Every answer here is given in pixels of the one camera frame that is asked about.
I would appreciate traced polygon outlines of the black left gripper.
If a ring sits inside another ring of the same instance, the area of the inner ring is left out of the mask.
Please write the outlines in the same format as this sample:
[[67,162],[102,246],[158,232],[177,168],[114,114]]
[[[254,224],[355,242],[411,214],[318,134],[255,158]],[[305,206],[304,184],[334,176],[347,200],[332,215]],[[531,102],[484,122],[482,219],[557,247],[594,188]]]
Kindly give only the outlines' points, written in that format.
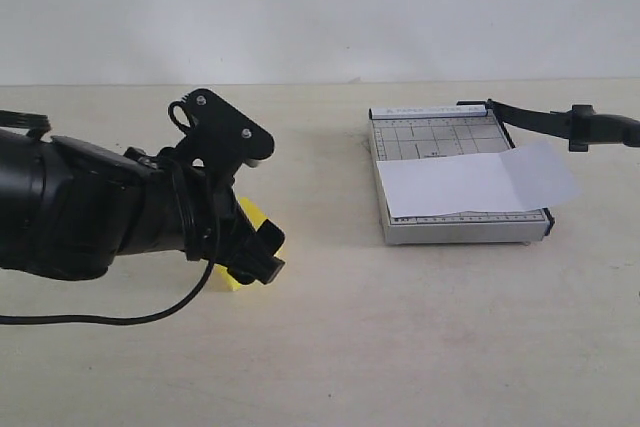
[[[124,156],[143,168],[140,201],[119,247],[121,256],[181,251],[189,260],[213,253],[216,219],[205,168],[165,147],[153,156],[129,147]],[[273,282],[285,265],[277,256],[285,234],[271,220],[257,228],[243,219],[233,230],[227,271],[242,285]]]

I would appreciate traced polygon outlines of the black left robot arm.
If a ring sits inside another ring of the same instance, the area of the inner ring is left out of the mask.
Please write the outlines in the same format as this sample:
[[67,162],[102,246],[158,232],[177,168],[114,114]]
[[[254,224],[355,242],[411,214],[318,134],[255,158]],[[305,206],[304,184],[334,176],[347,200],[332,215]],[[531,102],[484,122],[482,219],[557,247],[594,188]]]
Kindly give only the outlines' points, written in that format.
[[285,236],[254,225],[233,191],[240,162],[183,145],[117,154],[66,136],[1,134],[1,265],[63,281],[105,275],[119,256],[178,251],[239,283],[272,282]]

